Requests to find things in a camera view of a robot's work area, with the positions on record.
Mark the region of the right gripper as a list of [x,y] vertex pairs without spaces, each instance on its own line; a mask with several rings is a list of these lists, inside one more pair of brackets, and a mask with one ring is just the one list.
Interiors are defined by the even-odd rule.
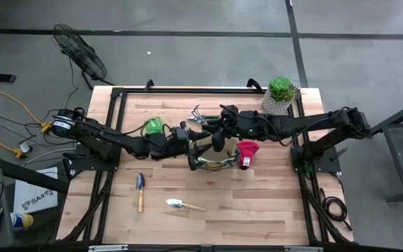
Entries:
[[225,136],[247,139],[248,133],[239,127],[239,109],[235,105],[221,105],[221,118],[207,120],[201,128],[207,132],[214,132],[211,138],[215,152],[220,152],[225,147]]

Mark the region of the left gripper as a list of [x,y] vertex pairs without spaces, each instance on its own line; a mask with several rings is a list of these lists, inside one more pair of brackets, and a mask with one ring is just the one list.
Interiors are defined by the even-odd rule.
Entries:
[[[190,131],[190,140],[198,141],[206,137],[210,137],[209,132]],[[191,171],[197,169],[198,157],[208,150],[208,144],[197,146],[190,143],[188,136],[188,127],[185,121],[180,122],[178,127],[171,129],[171,157],[186,155]]]

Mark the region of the beige green gardening bag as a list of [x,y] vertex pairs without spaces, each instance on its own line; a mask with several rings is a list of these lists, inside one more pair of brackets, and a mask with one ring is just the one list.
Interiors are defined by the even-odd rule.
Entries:
[[198,157],[197,169],[207,170],[205,168],[205,165],[209,162],[223,163],[224,169],[229,169],[232,168],[239,161],[240,151],[238,149],[237,142],[234,139],[226,139],[225,147],[220,152],[214,151],[210,136],[195,141],[192,144],[197,146],[208,144],[208,150]]

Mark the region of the green-handled pruning shears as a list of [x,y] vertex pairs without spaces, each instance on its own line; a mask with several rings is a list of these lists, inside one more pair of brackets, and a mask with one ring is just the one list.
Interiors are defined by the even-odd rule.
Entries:
[[207,120],[217,120],[220,116],[218,115],[204,115],[199,111],[199,104],[196,105],[191,111],[191,117],[187,118],[188,121],[197,124],[204,124]]

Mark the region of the red gardening glove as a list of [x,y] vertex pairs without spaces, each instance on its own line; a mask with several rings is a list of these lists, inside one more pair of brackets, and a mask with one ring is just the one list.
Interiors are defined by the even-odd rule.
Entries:
[[252,141],[241,141],[238,144],[238,149],[240,151],[239,168],[247,170],[251,166],[253,157],[260,149],[260,146]]

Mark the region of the green spray bottle white head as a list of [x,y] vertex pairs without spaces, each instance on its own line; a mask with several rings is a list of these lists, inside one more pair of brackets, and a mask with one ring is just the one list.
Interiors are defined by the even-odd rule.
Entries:
[[146,134],[157,134],[163,133],[164,123],[161,117],[150,118],[146,121],[146,125],[144,127]]

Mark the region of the wide silver trowel wooden handle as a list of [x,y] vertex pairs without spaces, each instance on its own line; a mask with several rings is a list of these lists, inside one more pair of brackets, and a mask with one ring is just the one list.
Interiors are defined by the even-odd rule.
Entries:
[[181,199],[167,199],[166,203],[169,206],[174,207],[174,208],[178,208],[178,209],[189,209],[189,210],[200,211],[200,212],[205,212],[206,211],[206,209],[204,207],[184,203]]

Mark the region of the narrow dark trowel wooden handle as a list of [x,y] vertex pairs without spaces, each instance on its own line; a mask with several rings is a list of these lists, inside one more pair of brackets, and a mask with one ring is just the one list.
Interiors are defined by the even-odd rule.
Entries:
[[145,187],[145,177],[142,173],[139,173],[136,178],[136,189],[138,193],[138,212],[143,212],[143,189]]

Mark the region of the succulent in white patterned pot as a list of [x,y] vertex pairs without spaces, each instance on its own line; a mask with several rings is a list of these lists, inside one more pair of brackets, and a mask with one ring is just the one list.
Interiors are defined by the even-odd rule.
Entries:
[[262,108],[270,115],[285,115],[299,88],[288,78],[279,76],[269,82],[262,100]]

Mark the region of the black floor fan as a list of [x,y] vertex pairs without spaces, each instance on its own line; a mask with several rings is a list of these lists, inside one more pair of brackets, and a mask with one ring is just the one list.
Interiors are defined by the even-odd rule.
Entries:
[[108,71],[96,54],[95,49],[86,43],[70,26],[55,24],[52,35],[62,54],[68,56],[80,68],[81,76],[90,90],[93,90],[94,86],[90,84],[89,78],[92,81],[115,85],[105,80]]

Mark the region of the white printed cardboard box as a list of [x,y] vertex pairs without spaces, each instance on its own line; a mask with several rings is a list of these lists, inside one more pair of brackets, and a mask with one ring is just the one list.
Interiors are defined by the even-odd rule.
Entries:
[[58,205],[57,191],[32,185],[24,181],[15,181],[13,213],[30,214]]

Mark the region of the black slanted desk beam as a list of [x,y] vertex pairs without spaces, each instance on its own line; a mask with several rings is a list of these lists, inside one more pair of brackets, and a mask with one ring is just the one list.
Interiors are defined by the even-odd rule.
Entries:
[[2,159],[0,159],[0,169],[6,177],[24,181],[34,186],[51,189],[58,193],[68,193],[69,183],[66,181],[52,178]]

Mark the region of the small yellow blue object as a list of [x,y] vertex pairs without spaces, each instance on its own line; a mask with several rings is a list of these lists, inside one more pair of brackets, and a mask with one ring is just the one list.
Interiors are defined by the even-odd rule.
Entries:
[[10,213],[10,218],[16,232],[28,230],[34,222],[33,216],[27,213]]

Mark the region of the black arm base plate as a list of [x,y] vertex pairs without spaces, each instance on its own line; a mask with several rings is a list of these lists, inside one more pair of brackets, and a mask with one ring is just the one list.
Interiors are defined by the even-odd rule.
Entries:
[[290,149],[292,167],[298,173],[337,173],[341,172],[339,163],[339,153],[335,147],[324,152],[323,156],[313,162],[308,162],[304,158],[301,146],[292,146]]
[[106,171],[114,172],[120,162],[120,147],[112,147],[109,157],[104,160],[93,150],[78,144],[73,152],[65,152],[62,155],[71,161],[70,168],[76,171]]

